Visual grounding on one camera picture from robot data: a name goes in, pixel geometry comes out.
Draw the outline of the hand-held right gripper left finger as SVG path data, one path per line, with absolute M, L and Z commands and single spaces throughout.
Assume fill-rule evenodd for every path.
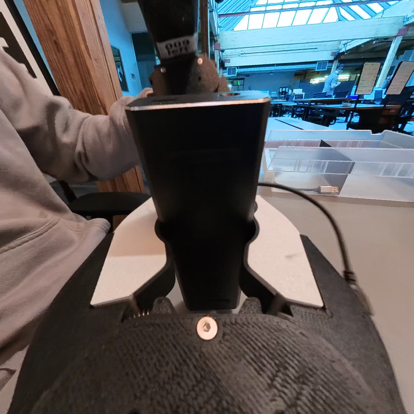
M 149 311 L 175 284 L 174 266 L 156 233 L 158 215 L 152 198 L 130 213 L 113 233 L 101 269 L 92 307 L 135 302 Z

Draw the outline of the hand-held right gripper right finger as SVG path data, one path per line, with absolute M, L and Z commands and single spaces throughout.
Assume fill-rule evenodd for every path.
M 324 303 L 301 236 L 292 222 L 262 197 L 256 197 L 256 231 L 247 248 L 246 268 L 271 293 L 288 303 L 322 310 Z

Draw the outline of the black multi-port USB hub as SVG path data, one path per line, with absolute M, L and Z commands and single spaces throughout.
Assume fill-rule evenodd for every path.
M 151 96 L 126 106 L 184 303 L 230 310 L 274 294 L 247 265 L 270 98 L 259 91 Z

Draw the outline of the clear plastic bin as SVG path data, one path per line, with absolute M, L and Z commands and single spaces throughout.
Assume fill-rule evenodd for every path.
M 413 202 L 413 136 L 368 130 L 272 130 L 264 182 L 307 194 Z

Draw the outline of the row of dark tables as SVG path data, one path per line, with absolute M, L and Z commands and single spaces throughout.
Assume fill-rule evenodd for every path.
M 387 95 L 379 101 L 327 97 L 272 101 L 270 116 L 282 117 L 284 114 L 323 127 L 334 125 L 338 118 L 345 118 L 346 130 L 403 132 L 406 124 L 413 121 L 413 95 Z

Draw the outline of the framed wall poster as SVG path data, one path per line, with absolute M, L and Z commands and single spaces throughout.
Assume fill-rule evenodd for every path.
M 53 95 L 60 96 L 28 11 L 22 0 L 0 2 L 1 48 Z

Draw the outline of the person's grey hoodie torso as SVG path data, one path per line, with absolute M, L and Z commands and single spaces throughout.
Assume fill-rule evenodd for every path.
M 1 365 L 24 350 L 45 310 L 109 230 L 54 192 L 32 155 L 59 96 L 1 49 Z

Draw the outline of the wooden post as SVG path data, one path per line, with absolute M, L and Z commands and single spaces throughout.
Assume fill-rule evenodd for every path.
M 107 115 L 122 92 L 100 2 L 23 3 L 60 94 L 76 110 Z

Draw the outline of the standing whiteboard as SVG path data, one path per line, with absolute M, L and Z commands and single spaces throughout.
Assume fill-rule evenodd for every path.
M 394 72 L 390 84 L 386 90 L 386 95 L 399 95 L 406 87 L 412 73 L 414 71 L 413 61 L 399 62 Z
M 375 84 L 378 73 L 380 71 L 381 63 L 365 62 L 363 69 L 359 76 L 359 81 L 355 90 L 356 95 L 371 94 Z

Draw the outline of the dark wall picture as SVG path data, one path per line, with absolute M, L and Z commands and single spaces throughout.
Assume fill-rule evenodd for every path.
M 113 59 L 115 62 L 115 67 L 116 67 L 117 76 L 120 82 L 121 90 L 122 92 L 129 92 L 125 69 L 123 66 L 122 58 L 121 58 L 121 52 L 117 47 L 112 46 L 112 45 L 111 45 L 111 50 L 112 50 Z

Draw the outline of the person's left forearm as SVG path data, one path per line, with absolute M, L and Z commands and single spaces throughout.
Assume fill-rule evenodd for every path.
M 37 166 L 56 179 L 75 183 L 110 180 L 137 167 L 140 159 L 125 111 L 134 100 L 124 96 L 108 115 L 91 115 L 56 98 L 40 154 L 32 155 Z

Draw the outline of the black office chair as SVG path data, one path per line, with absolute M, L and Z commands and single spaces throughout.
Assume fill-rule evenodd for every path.
M 136 208 L 150 199 L 145 193 L 91 193 L 76 197 L 69 184 L 59 181 L 59 185 L 67 199 L 69 209 L 84 218 L 105 219 L 110 224 L 109 232 L 113 231 L 115 216 L 127 216 Z

